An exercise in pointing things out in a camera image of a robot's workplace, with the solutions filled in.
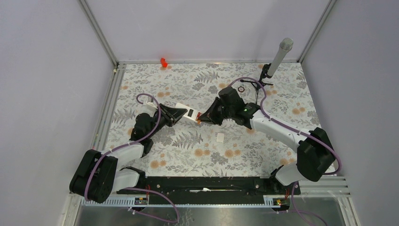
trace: aluminum frame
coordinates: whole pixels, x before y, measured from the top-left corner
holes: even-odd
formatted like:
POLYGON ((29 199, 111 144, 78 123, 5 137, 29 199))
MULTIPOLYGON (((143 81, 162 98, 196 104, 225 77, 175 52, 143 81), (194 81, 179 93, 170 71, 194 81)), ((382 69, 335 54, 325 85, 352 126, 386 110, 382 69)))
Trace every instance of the aluminum frame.
POLYGON ((108 44, 107 39, 103 34, 103 31, 101 31, 101 28, 98 25, 96 18, 94 17, 93 12, 90 9, 90 6, 86 2, 86 0, 78 0, 78 2, 82 7, 83 12, 86 14, 88 21, 90 22, 90 25, 94 29, 94 32, 98 37, 98 40, 100 41, 101 45, 104 47, 105 52, 107 53, 109 59, 111 60, 112 64, 116 67, 118 65, 118 60, 114 55, 110 45, 108 44))
POLYGON ((104 112, 97 125, 98 127, 97 133, 94 135, 95 140, 93 141, 93 147, 95 150, 102 151, 105 149, 105 144, 108 137, 108 131, 111 126, 120 86, 122 84, 123 75, 125 74, 125 69, 126 69, 126 64, 119 64, 118 69, 116 70, 116 73, 112 78, 111 86, 109 88, 110 90, 107 95, 104 106, 104 112))
POLYGON ((328 16, 330 15, 334 5, 336 4, 337 0, 330 0, 324 9, 323 14, 321 15, 319 21, 317 22, 316 27, 314 28, 308 42, 305 45, 305 48, 303 49, 302 53, 300 54, 298 58, 298 62, 302 64, 303 60, 306 58, 306 55, 308 54, 310 48, 312 47, 314 41, 316 40, 317 36, 319 35, 319 32, 321 28, 323 27, 324 23, 326 22, 328 16))
MULTIPOLYGON (((270 64, 273 60, 168 60, 168 64, 224 64, 224 63, 260 63, 270 64)), ((283 63, 298 63, 297 60, 283 60, 283 63)), ((120 61, 121 64, 160 64, 160 61, 120 61)))

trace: table surface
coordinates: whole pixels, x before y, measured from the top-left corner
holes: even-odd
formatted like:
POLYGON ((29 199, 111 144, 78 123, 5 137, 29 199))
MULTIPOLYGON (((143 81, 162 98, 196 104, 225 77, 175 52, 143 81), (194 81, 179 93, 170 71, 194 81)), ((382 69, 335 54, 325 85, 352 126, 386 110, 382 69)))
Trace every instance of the table surface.
MULTIPOLYGON (((153 115, 136 102, 136 95, 148 93, 167 106, 176 103, 205 112, 218 91, 236 78, 259 78, 260 64, 156 64, 127 65, 109 130, 106 149, 128 142, 135 117, 153 115)), ((265 109, 274 117, 303 128, 319 125, 313 101, 300 63, 281 64, 266 86, 265 109)), ((239 93, 247 102, 255 102, 256 91, 249 83, 239 93)), ((258 104, 263 98, 259 92, 258 104)), ((282 164, 296 160, 296 154, 270 136, 224 120, 222 126, 180 121, 164 127, 152 137, 150 153, 128 163, 144 170, 148 176, 266 176, 282 164), (216 141, 224 133, 224 142, 216 141)))

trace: gray leaf print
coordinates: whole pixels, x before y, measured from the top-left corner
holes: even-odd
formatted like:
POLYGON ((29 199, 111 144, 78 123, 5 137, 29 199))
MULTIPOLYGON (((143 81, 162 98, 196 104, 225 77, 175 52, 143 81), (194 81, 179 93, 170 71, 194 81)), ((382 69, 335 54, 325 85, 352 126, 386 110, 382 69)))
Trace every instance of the gray leaf print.
POLYGON ((212 94, 216 94, 217 93, 217 87, 216 86, 211 86, 208 88, 208 92, 212 93, 212 94))
POLYGON ((207 67, 217 68, 219 64, 207 64, 207 67))
POLYGON ((129 111, 126 108, 123 109, 123 111, 117 109, 114 113, 112 122, 117 124, 126 123, 127 120, 133 119, 133 117, 136 117, 136 115, 135 111, 131 108, 129 111))
POLYGON ((246 152, 242 155, 242 159, 244 162, 249 162, 250 170, 254 170, 262 165, 263 158, 259 153, 259 150, 252 149, 249 152, 246 152))
POLYGON ((179 68, 179 69, 172 69, 173 72, 177 72, 177 73, 187 73, 189 72, 189 70, 184 69, 184 68, 179 68))
POLYGON ((173 142, 172 146, 181 147, 187 149, 191 146, 191 149, 194 147, 195 144, 201 143, 204 141, 201 137, 201 134, 198 135, 198 132, 195 131, 194 133, 188 132, 189 134, 185 134, 182 132, 181 135, 173 142))
POLYGON ((252 142, 250 145, 245 145, 245 148, 249 149, 261 149, 262 147, 264 147, 264 144, 259 142, 252 142))
POLYGON ((164 146, 171 145, 173 140, 171 136, 175 135, 175 129, 172 127, 164 127, 158 133, 156 133, 152 140, 154 143, 161 143, 164 146))
POLYGON ((273 100, 273 107, 271 107, 273 111, 281 110, 284 114, 287 113, 288 103, 284 100, 274 99, 273 100))
POLYGON ((228 162, 228 159, 224 156, 221 156, 219 152, 214 152, 211 155, 211 162, 213 164, 219 163, 221 165, 224 165, 228 162))
POLYGON ((205 85, 202 83, 197 83, 195 85, 192 86, 192 89, 195 89, 196 91, 199 91, 202 87, 204 87, 205 85))
POLYGON ((298 75, 296 76, 296 80, 305 81, 305 76, 304 76, 303 72, 298 73, 298 75))
POLYGON ((298 88, 305 89, 308 86, 308 84, 306 84, 305 81, 300 81, 296 86, 298 88))
POLYGON ((135 81, 135 84, 150 84, 151 83, 151 81, 148 81, 148 80, 137 80, 137 81, 135 81))
POLYGON ((317 117, 316 111, 308 111, 308 117, 311 117, 311 123, 313 123, 314 125, 320 125, 320 121, 317 117))
POLYGON ((212 170, 213 173, 208 173, 208 171, 205 171, 205 174, 203 173, 202 175, 204 177, 226 177, 227 176, 227 172, 223 173, 223 169, 220 169, 220 172, 216 171, 216 170, 212 170))
POLYGON ((198 172, 199 169, 202 170, 202 169, 204 169, 204 168, 207 168, 208 166, 209 166, 209 163, 204 164, 203 162, 201 162, 201 164, 195 164, 195 165, 192 167, 192 169, 190 170, 190 172, 191 172, 191 171, 198 172))
POLYGON ((233 163, 232 165, 227 165, 226 167, 225 167, 225 169, 227 170, 243 170, 244 169, 244 167, 247 167, 247 165, 245 164, 245 163, 233 163))
POLYGON ((207 71, 207 73, 200 72, 199 75, 197 75, 197 77, 194 79, 194 81, 209 83, 218 78, 219 75, 217 73, 207 71))
POLYGON ((293 95, 291 93, 282 93, 282 94, 279 93, 279 94, 277 94, 277 96, 283 97, 283 98, 292 98, 292 99, 296 98, 296 95, 293 95))
POLYGON ((185 166, 166 166, 165 167, 168 171, 173 171, 175 173, 186 173, 188 172, 188 168, 185 166))

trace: gray wall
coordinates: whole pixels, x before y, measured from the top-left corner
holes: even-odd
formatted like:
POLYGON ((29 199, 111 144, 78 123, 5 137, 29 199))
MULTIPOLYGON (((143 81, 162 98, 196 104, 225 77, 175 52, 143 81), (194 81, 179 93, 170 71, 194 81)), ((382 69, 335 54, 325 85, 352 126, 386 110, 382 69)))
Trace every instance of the gray wall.
POLYGON ((303 63, 364 226, 397 225, 399 1, 338 1, 303 63))
POLYGON ((0 225, 54 226, 113 67, 76 0, 10 0, 0 68, 0 225))
POLYGON ((328 0, 87 0, 120 61, 272 60, 301 54, 328 0))

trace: red object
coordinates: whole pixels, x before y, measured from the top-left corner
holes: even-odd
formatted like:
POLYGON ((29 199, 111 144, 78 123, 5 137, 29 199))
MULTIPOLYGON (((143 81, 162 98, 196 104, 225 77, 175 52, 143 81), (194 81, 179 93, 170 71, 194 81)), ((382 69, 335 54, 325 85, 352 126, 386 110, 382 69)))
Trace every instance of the red object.
POLYGON ((161 58, 161 64, 162 64, 162 67, 167 67, 168 66, 168 64, 165 61, 165 58, 161 58))

